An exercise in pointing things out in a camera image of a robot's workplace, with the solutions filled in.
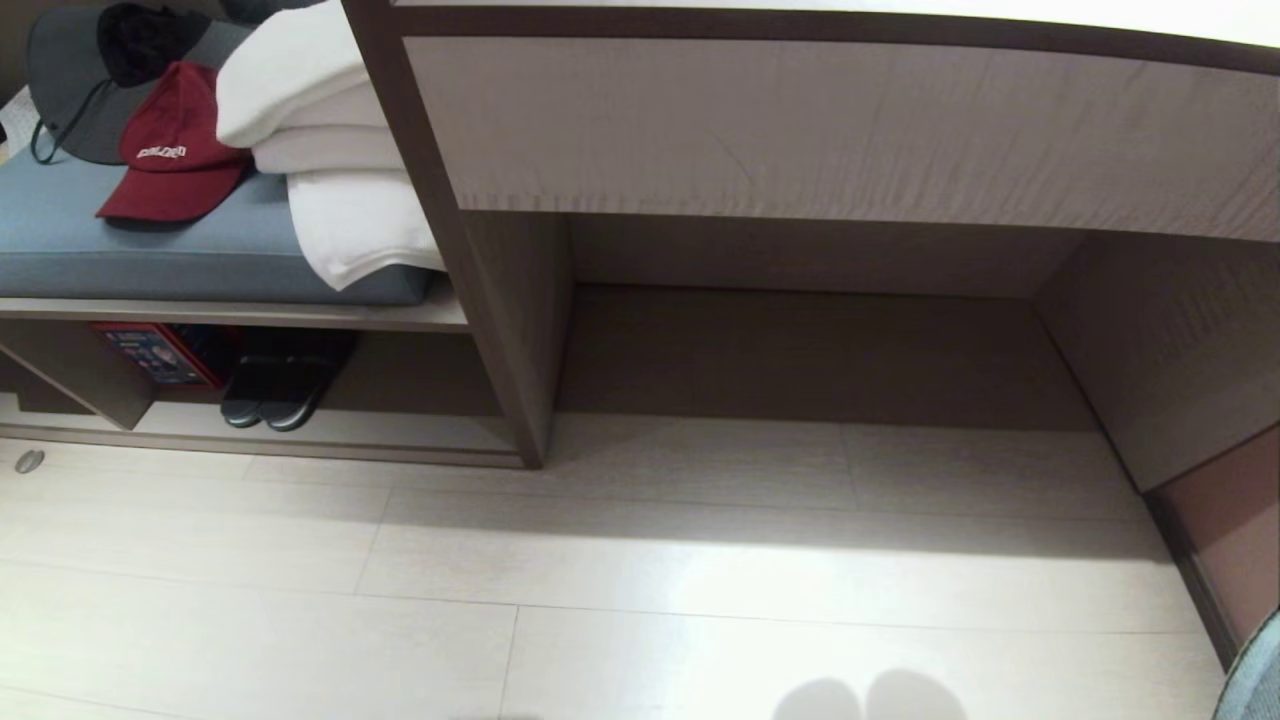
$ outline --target wood-look tile floor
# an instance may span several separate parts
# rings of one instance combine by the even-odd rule
[[[564,415],[541,473],[0,441],[5,720],[1207,720],[1101,436]]]

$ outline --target cap logo text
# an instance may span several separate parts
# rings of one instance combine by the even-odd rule
[[[155,147],[143,147],[138,150],[138,158],[150,158],[152,155],[159,155],[161,158],[184,158],[187,155],[187,146],[178,145],[177,147],[164,147],[163,145],[156,145]]]

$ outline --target folded towel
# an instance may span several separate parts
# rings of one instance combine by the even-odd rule
[[[218,73],[218,140],[252,147],[297,109],[367,82],[342,3],[282,10]]]
[[[325,97],[305,108],[289,113],[280,120],[279,128],[305,128],[312,126],[362,126],[384,128],[387,117],[378,104],[378,95],[370,83],[343,90],[333,97]]]
[[[435,237],[401,170],[317,170],[288,178],[302,255],[334,290],[387,265],[444,270]]]
[[[404,169],[389,129],[351,126],[276,131],[253,146],[253,160],[264,173]]]

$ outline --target gray hat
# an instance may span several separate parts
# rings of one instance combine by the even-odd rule
[[[122,9],[173,19],[174,35],[182,36],[160,37],[163,46],[150,47],[147,44],[156,38],[155,28],[138,33],[145,59],[159,64],[154,70],[143,70],[146,77],[133,78],[145,82],[120,81],[120,68],[131,58],[104,58],[104,51],[110,51],[104,47],[108,42],[104,32],[110,35],[104,19],[110,22],[111,13]],[[31,99],[63,150],[91,163],[120,165],[124,163],[119,151],[124,126],[151,94],[168,60],[220,68],[250,32],[252,28],[210,20],[197,13],[161,15],[125,4],[54,8],[36,19],[27,36]],[[124,45],[129,42],[133,40],[123,41]],[[123,55],[128,54],[127,47]],[[166,54],[178,56],[165,58]]]

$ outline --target baseball cap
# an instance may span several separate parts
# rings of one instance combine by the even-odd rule
[[[129,169],[99,218],[193,220],[230,195],[252,155],[218,142],[216,77],[195,63],[169,65],[124,127]]]
[[[219,68],[252,28],[133,3],[51,8],[27,36],[31,99],[58,147],[120,165],[120,133],[170,61]]]

